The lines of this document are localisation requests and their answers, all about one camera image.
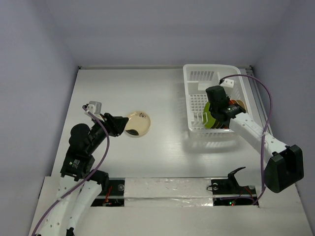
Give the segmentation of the cream plate small flowers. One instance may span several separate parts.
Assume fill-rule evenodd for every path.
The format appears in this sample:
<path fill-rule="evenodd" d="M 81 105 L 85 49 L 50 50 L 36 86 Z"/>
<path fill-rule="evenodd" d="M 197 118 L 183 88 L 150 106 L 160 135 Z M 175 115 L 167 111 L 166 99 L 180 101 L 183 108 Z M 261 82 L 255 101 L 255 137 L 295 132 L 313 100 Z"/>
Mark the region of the cream plate small flowers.
<path fill-rule="evenodd" d="M 247 108 L 246 108 L 245 103 L 244 103 L 243 101 L 241 101 L 241 100 L 237 100 L 237 101 L 239 102 L 239 105 L 240 105 L 243 109 L 245 109 L 245 111 L 246 111 Z"/>

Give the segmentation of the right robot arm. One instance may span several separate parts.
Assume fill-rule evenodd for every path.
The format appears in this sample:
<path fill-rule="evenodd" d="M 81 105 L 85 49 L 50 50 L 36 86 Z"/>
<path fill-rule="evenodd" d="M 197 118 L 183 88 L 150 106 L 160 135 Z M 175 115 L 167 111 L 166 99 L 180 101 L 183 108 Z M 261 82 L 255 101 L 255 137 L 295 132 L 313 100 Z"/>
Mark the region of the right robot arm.
<path fill-rule="evenodd" d="M 286 144 L 241 113 L 229 129 L 206 129 L 204 91 L 185 85 L 132 89 L 112 100 L 114 114 L 151 121 L 138 136 L 112 139 L 107 165 L 117 177 L 218 177 L 237 167 L 251 167 L 244 176 L 254 183 L 264 163 L 271 163 Z"/>

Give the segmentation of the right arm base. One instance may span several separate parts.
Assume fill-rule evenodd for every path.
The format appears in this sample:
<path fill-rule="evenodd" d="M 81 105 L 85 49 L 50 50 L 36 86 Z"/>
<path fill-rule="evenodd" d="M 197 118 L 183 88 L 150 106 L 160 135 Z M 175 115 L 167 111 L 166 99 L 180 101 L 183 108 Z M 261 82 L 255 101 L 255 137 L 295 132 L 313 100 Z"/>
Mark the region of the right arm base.
<path fill-rule="evenodd" d="M 214 206 L 251 206 L 257 200 L 255 187 L 240 186 L 235 174 L 245 167 L 237 168 L 227 177 L 211 179 L 206 190 L 213 194 Z"/>

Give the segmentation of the black gold patterned plate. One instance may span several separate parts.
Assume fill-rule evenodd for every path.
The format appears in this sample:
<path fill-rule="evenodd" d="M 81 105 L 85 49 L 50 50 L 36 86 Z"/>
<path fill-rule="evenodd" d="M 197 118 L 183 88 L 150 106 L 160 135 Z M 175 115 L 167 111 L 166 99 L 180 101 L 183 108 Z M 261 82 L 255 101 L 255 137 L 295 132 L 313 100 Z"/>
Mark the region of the black gold patterned plate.
<path fill-rule="evenodd" d="M 223 122 L 216 120 L 213 128 L 214 129 L 225 129 L 225 124 Z"/>

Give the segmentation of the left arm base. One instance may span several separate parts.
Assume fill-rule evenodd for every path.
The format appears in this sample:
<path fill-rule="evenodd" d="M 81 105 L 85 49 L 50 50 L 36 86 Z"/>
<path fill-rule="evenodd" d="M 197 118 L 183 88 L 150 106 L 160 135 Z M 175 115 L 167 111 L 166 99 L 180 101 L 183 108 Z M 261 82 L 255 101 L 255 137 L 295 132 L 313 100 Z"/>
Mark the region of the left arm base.
<path fill-rule="evenodd" d="M 102 190 L 92 203 L 92 207 L 123 207 L 125 179 L 110 178 L 108 187 Z"/>

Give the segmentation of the cream plate black flower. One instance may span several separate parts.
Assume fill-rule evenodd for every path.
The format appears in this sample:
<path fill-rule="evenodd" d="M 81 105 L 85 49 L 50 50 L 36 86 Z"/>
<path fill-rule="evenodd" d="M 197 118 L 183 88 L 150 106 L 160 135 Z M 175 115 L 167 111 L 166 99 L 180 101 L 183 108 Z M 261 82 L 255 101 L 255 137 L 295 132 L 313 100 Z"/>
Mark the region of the cream plate black flower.
<path fill-rule="evenodd" d="M 135 111 L 128 116 L 125 132 L 134 137 L 144 136 L 151 127 L 149 115 L 143 111 Z"/>

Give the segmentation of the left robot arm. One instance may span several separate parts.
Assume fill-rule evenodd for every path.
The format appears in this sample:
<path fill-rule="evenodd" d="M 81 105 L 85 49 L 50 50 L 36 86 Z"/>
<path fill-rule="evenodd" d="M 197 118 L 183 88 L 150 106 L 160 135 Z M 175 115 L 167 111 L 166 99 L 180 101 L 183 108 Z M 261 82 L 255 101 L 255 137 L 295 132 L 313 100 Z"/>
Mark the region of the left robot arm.
<path fill-rule="evenodd" d="M 127 117 L 109 113 L 87 112 L 94 125 L 80 123 L 72 127 L 69 148 L 60 171 L 61 177 L 54 203 L 36 224 L 33 236 L 75 236 L 90 206 L 99 194 L 109 188 L 108 173 L 93 166 L 93 152 L 110 137 L 122 134 Z"/>

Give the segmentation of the lime green plate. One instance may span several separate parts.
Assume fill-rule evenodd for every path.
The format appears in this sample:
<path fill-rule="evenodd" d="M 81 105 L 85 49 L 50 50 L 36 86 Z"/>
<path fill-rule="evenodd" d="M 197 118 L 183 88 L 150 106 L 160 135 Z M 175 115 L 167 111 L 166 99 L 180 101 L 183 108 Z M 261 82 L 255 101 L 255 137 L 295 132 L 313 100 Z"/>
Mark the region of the lime green plate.
<path fill-rule="evenodd" d="M 215 129 L 218 125 L 218 121 L 212 117 L 210 111 L 210 102 L 207 102 L 203 110 L 203 125 L 206 129 Z"/>

